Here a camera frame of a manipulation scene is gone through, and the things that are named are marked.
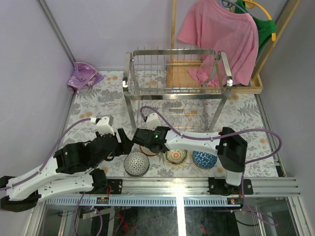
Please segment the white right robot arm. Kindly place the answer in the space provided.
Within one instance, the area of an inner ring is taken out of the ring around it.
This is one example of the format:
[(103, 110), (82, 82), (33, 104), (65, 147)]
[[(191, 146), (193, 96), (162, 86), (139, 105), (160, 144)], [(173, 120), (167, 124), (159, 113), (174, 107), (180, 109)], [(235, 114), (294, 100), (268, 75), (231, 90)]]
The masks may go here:
[(215, 155), (226, 170), (225, 190), (235, 194), (242, 188), (248, 143), (231, 128), (224, 127), (219, 133), (180, 132), (162, 126), (155, 130), (138, 128), (132, 141), (153, 153), (185, 149)]

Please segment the purple crumpled cloth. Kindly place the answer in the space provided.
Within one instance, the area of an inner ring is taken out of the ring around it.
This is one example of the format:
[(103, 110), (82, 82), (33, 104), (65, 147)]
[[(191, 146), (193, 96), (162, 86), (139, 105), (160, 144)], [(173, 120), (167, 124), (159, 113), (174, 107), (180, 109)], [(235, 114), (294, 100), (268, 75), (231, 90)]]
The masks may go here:
[(72, 94), (78, 90), (90, 89), (104, 79), (104, 76), (88, 63), (76, 61), (73, 67), (74, 71), (67, 83)]

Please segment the pink t-shirt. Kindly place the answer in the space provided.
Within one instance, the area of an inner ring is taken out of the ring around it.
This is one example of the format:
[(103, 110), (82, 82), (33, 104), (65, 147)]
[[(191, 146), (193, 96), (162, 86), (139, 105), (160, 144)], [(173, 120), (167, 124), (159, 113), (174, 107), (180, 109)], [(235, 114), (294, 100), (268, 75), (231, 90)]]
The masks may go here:
[(232, 13), (215, 0), (199, 0), (189, 10), (178, 40), (226, 53), (233, 83), (250, 83), (258, 54), (256, 24), (249, 13)]

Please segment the yellow rimmed floral bowl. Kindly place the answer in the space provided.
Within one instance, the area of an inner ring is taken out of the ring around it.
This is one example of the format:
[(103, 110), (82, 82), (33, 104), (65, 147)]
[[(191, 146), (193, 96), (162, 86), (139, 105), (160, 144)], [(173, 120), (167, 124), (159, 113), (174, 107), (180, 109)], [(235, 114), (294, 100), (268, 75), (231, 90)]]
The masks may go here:
[(187, 161), (188, 151), (184, 149), (170, 150), (163, 154), (163, 158), (168, 165), (181, 166)]

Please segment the blue triangle patterned bowl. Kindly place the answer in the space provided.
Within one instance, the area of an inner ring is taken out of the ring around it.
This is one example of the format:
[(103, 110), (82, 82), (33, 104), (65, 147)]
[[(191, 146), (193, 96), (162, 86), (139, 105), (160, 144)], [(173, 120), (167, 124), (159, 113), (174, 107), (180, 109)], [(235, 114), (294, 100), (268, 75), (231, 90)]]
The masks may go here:
[(197, 167), (207, 170), (216, 165), (218, 157), (206, 152), (193, 151), (192, 160)]

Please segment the red patterned bowl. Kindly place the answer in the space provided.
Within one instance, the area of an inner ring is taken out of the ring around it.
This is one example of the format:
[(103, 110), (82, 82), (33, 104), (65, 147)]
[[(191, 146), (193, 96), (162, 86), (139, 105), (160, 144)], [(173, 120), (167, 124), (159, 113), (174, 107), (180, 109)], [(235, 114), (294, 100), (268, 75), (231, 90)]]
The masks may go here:
[(148, 148), (143, 147), (143, 146), (139, 146), (140, 151), (145, 154), (146, 156), (149, 157), (153, 157), (153, 156), (157, 156), (159, 155), (159, 153), (153, 153), (152, 151), (150, 151)]

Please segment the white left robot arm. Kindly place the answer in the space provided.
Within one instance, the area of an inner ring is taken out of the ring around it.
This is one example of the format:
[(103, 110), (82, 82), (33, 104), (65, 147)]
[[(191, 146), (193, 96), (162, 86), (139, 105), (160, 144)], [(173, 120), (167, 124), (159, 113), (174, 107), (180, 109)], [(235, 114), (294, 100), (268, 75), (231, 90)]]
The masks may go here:
[(0, 200), (2, 211), (22, 212), (46, 199), (72, 193), (107, 194), (106, 174), (98, 166), (102, 161), (131, 152), (133, 142), (122, 128), (114, 134), (97, 134), (92, 141), (65, 145), (37, 167), (19, 176), (3, 176), (0, 186), (6, 194)]

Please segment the wooden clothes stand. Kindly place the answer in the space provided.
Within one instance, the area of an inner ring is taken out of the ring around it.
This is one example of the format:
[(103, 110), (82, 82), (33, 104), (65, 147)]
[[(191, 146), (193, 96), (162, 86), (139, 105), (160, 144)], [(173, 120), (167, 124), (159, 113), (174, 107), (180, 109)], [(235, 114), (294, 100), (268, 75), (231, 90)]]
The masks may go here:
[[(278, 20), (276, 20), (277, 33), (275, 39), (270, 40), (264, 47), (262, 53), (258, 57), (255, 64), (253, 74), (250, 80), (250, 85), (246, 87), (233, 87), (231, 90), (232, 94), (260, 94), (263, 90), (263, 84), (260, 77), (260, 72), (263, 69), (267, 59), (271, 55), (276, 43), (283, 34), (285, 28), (289, 24), (292, 16), (300, 5), (301, 0), (288, 0), (284, 5)], [(181, 82), (184, 85), (191, 83), (196, 85), (196, 82), (190, 77), (188, 72), (185, 70), (185, 65), (183, 60), (177, 61), (178, 65), (169, 65), (167, 67), (167, 87), (171, 88), (173, 83), (175, 83), (175, 88), (179, 88)]]

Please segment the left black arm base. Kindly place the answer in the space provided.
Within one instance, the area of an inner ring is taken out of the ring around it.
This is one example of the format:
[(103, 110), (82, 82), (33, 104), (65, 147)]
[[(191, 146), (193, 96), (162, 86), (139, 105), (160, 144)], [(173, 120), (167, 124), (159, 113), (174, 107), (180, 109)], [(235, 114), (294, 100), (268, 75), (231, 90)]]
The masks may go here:
[(103, 182), (92, 184), (91, 191), (85, 191), (85, 194), (105, 194), (105, 195), (120, 195), (123, 188), (122, 179), (107, 179)]

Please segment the steel two-tier dish rack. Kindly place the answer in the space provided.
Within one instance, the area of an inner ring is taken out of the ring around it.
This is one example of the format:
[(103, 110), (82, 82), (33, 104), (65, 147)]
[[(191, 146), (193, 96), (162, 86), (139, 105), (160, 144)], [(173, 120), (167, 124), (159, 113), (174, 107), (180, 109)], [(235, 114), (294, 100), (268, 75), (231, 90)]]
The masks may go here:
[(213, 130), (233, 86), (223, 51), (212, 49), (137, 49), (127, 52), (122, 87), (132, 129), (133, 101), (218, 99), (208, 130)]

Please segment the aluminium rail frame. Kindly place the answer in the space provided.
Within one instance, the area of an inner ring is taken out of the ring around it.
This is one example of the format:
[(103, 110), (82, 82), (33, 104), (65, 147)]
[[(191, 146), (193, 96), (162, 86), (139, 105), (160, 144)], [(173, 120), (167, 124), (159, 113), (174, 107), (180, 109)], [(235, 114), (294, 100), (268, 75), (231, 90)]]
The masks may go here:
[[(210, 114), (217, 101), (211, 100), (149, 100), (133, 101), (132, 108), (137, 125), (142, 124), (140, 108), (153, 106), (170, 120), (178, 129), (201, 131), (210, 123)], [(235, 130), (243, 128), (269, 128), (270, 123), (259, 94), (236, 94), (231, 96), (217, 122), (217, 127), (229, 124)], [(296, 178), (285, 170), (280, 154), (273, 158), (258, 161), (258, 157), (275, 150), (277, 139), (271, 134), (247, 134), (249, 143), (245, 177), (250, 179), (255, 198), (286, 198), (294, 230), (300, 236), (312, 236), (315, 222), (306, 212), (302, 201), (302, 190)], [(208, 177), (223, 178), (220, 164), (203, 170), (189, 159), (180, 167), (166, 164), (161, 155), (150, 162), (149, 172), (143, 177), (128, 177), (123, 169), (122, 158), (106, 163), (109, 178), (123, 180), (122, 196), (125, 198), (145, 197), (166, 199), (176, 196), (192, 199), (209, 199)]]

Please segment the green t-shirt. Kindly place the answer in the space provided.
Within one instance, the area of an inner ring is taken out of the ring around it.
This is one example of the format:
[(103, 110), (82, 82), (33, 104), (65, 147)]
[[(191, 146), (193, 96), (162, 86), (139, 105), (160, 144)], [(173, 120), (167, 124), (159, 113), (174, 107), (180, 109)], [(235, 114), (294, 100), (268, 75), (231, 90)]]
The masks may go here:
[[(247, 2), (250, 3), (249, 0), (237, 0), (235, 2), (237, 4), (237, 7), (235, 7), (234, 13), (237, 13), (237, 14), (249, 13), (247, 11), (247, 5), (246, 5)], [(269, 40), (271, 40), (272, 42), (276, 41), (277, 28), (276, 28), (276, 24), (274, 20), (271, 18), (271, 15), (267, 12), (267, 10), (261, 4), (256, 3), (256, 2), (252, 2), (251, 4), (261, 9), (268, 18), (268, 20), (261, 20), (251, 15), (258, 30), (258, 41), (259, 41), (258, 55), (259, 55), (263, 51), (264, 47), (269, 42)]]

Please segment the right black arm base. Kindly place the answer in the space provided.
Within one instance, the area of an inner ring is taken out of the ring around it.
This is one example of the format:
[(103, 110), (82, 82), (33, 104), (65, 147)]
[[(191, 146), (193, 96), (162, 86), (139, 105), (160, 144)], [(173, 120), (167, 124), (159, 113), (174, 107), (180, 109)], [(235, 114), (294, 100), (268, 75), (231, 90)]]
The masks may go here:
[[(230, 195), (240, 195), (242, 193), (242, 186), (234, 186), (227, 184), (223, 178), (208, 178), (209, 190), (208, 192), (211, 195), (221, 195), (221, 196), (230, 196)], [(244, 193), (248, 195), (253, 195), (253, 187), (250, 179), (244, 179), (243, 181)]]

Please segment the black white patterned bowl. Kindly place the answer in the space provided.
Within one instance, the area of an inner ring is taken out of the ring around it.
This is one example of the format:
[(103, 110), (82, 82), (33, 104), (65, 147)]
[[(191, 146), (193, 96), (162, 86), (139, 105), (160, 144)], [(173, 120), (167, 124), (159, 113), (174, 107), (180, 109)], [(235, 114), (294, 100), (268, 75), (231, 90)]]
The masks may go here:
[(124, 159), (124, 169), (131, 177), (142, 177), (150, 167), (148, 156), (140, 151), (133, 151)]

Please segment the blue grey clothes hanger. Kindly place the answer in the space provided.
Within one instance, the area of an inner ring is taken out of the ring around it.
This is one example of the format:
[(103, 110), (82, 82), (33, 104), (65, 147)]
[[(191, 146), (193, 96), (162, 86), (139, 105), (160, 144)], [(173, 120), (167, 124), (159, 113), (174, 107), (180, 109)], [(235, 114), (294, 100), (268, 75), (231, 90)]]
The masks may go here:
[(228, 8), (229, 11), (233, 12), (233, 9), (237, 7), (237, 5), (234, 2), (231, 2), (229, 0), (221, 0), (221, 4), (224, 8)]

